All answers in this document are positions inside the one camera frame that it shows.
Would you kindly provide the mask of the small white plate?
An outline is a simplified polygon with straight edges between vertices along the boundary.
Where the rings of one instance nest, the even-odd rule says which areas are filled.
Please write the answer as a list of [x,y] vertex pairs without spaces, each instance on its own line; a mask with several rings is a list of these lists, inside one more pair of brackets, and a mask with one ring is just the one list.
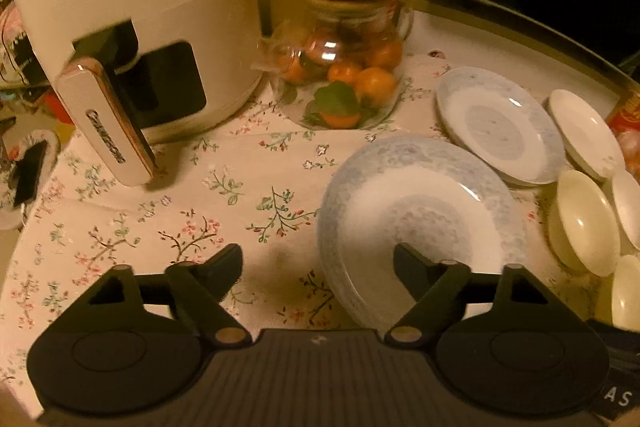
[[556,89],[548,109],[560,129],[567,152],[576,164],[599,182],[625,166],[623,152],[600,114],[573,92]]

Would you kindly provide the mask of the cream bowl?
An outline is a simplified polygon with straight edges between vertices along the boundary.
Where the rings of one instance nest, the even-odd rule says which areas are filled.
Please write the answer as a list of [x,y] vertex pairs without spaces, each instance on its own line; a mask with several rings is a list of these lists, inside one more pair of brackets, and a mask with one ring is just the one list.
[[602,281],[596,304],[599,321],[638,332],[640,325],[639,259],[620,258],[614,272]]
[[620,232],[614,211],[589,176],[567,170],[559,176],[549,208],[552,251],[568,269],[608,277],[620,259]]

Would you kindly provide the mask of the blue patterned large plate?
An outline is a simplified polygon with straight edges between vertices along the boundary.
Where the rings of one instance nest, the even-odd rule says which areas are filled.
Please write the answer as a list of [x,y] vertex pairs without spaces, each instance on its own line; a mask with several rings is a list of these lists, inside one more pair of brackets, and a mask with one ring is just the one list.
[[368,144],[336,170],[319,211],[318,248],[337,301],[384,333],[412,306],[394,248],[457,260],[474,272],[525,263],[525,225],[506,184],[461,147],[401,135]]

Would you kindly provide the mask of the plastic bag of tangerines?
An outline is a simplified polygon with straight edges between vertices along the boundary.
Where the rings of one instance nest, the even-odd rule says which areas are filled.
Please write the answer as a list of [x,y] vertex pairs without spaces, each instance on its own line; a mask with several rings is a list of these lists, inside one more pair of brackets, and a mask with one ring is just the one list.
[[625,129],[616,135],[626,169],[640,182],[640,131]]

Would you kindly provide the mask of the white bowl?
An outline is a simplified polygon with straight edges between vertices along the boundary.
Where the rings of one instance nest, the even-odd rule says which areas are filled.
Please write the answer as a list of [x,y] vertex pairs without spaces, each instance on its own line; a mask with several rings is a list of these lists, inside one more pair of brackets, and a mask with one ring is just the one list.
[[605,183],[605,194],[620,226],[620,241],[625,253],[639,250],[639,193],[639,183],[625,169],[616,170]]

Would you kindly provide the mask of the floral tablecloth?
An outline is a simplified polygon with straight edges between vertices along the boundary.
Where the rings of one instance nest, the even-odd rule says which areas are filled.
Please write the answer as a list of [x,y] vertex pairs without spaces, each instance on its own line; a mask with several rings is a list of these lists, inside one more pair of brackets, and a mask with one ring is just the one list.
[[411,53],[395,112],[370,130],[304,129],[264,88],[227,124],[158,146],[160,177],[142,187],[118,183],[85,138],[73,136],[11,251],[1,296],[3,384],[38,415],[27,351],[91,283],[119,263],[157,273],[229,243],[242,247],[244,269],[224,303],[248,329],[352,325],[318,255],[323,192],[360,147],[406,133],[442,139],[435,92],[458,65],[450,52]]

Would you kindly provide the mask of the white air fryer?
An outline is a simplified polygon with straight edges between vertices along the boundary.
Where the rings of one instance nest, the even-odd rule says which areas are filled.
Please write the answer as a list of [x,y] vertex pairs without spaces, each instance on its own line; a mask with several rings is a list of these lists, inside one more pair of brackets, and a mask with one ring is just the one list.
[[14,0],[43,72],[122,184],[151,147],[213,128],[258,85],[257,0]]

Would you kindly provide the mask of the glass jar of tangerines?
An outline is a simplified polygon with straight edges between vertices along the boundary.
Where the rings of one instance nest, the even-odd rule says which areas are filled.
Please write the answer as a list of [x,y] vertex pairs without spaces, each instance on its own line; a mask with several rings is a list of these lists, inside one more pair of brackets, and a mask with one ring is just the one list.
[[396,106],[413,12],[400,0],[293,0],[254,69],[280,111],[312,130],[367,129]]

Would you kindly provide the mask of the red gift box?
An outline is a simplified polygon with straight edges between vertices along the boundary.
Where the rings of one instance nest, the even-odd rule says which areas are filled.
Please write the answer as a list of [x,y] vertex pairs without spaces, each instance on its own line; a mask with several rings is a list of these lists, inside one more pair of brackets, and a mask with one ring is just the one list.
[[615,135],[626,131],[640,130],[640,93],[638,89],[631,89],[620,98],[606,118],[608,127]]

